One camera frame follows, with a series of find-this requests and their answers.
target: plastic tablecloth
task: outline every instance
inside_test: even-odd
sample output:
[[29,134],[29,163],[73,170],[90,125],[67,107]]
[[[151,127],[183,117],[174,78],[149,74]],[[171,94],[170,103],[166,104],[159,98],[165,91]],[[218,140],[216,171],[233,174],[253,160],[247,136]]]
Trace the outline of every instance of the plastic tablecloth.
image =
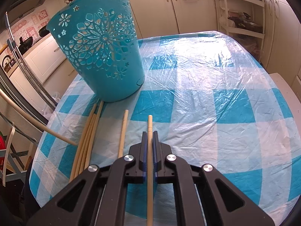
[[[210,163],[279,225],[301,194],[301,141],[281,92],[235,40],[215,31],[139,40],[146,80],[130,97],[105,103],[91,164],[117,158],[124,110],[124,154],[153,116],[159,140],[188,163]],[[78,142],[97,97],[78,75],[48,127]],[[68,184],[76,146],[44,132],[30,188],[43,206]],[[154,225],[176,225],[171,184],[154,185]],[[146,185],[130,184],[125,225],[146,222]]]

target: wooden stick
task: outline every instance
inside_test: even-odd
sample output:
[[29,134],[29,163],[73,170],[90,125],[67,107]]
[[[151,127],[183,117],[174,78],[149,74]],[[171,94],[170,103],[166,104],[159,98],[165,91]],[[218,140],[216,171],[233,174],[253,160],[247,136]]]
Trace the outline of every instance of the wooden stick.
[[7,166],[7,158],[9,154],[9,150],[11,148],[11,141],[13,140],[14,134],[15,134],[15,124],[13,123],[13,126],[11,127],[9,134],[6,137],[5,146],[6,146],[6,152],[4,157],[4,164],[3,164],[3,176],[2,176],[2,184],[5,187],[5,178],[6,178],[6,166]]
[[77,162],[77,165],[76,165],[74,178],[76,178],[80,174],[80,168],[81,168],[82,160],[86,160],[86,157],[84,157],[85,147],[87,146],[87,143],[89,143],[89,141],[90,141],[92,127],[93,127],[94,121],[95,121],[95,116],[96,115],[93,114],[91,122],[89,124],[88,131],[86,133],[86,137],[84,139],[84,143],[82,145],[82,149],[81,149],[80,154],[79,154],[79,159],[78,159],[78,162]]
[[96,129],[97,129],[97,126],[98,126],[98,122],[99,122],[102,107],[103,107],[103,101],[100,102],[100,105],[98,107],[96,119],[95,119],[95,122],[94,122],[94,126],[93,126],[93,129],[92,129],[92,134],[91,134],[91,138],[90,138],[90,142],[89,142],[89,146],[88,146],[87,157],[86,157],[84,169],[87,169],[87,167],[90,164],[91,153],[92,153],[92,148],[93,148],[93,142],[94,142],[95,133],[96,133]]
[[147,226],[153,226],[153,116],[148,116],[147,124]]
[[74,175],[75,175],[75,171],[76,171],[76,166],[77,166],[77,163],[78,163],[80,151],[82,149],[82,144],[84,143],[84,139],[85,139],[85,136],[86,136],[89,124],[91,122],[91,119],[93,117],[93,114],[95,112],[96,105],[97,104],[93,105],[93,108],[92,108],[92,110],[91,110],[91,112],[90,112],[90,114],[88,116],[87,122],[85,124],[84,130],[82,131],[82,136],[80,137],[79,144],[78,144],[78,147],[77,147],[77,150],[76,150],[76,154],[75,154],[75,158],[74,158],[74,161],[73,161],[73,165],[72,165],[72,170],[71,170],[71,175],[70,175],[69,182],[71,182],[74,179]]
[[123,116],[123,121],[122,121],[121,133],[120,133],[118,158],[123,157],[123,148],[124,148],[124,140],[125,140],[127,122],[128,122],[128,110],[125,110],[124,116]]
[[2,89],[0,89],[0,96],[2,98],[4,98],[4,100],[11,106],[13,107],[17,112],[19,112],[26,120],[28,120],[32,125],[34,125],[35,127],[38,127],[50,134],[52,134],[53,136],[57,137],[60,140],[63,140],[67,143],[70,143],[72,145],[77,146],[77,143],[71,141],[70,139],[62,136],[59,133],[56,133],[55,131],[51,130],[50,128],[46,127],[45,125],[43,125],[42,123],[40,123],[39,121],[37,121],[35,118],[33,118],[32,116],[30,116],[28,113],[26,113],[24,110],[22,110],[14,101],[12,101],[3,91]]
[[84,152],[83,152],[83,155],[82,155],[82,162],[81,162],[80,168],[79,168],[79,174],[82,173],[82,171],[84,170],[85,164],[86,164],[88,147],[89,147],[89,144],[90,144],[90,141],[91,141],[91,136],[92,136],[93,127],[95,125],[95,121],[96,121],[96,114],[93,115],[93,118],[92,118],[92,121],[91,121],[90,132],[88,133],[88,138],[87,138],[87,141],[85,143],[85,148],[84,148]]
[[0,49],[0,54],[4,52],[4,50],[7,48],[7,43],[4,44],[4,46]]

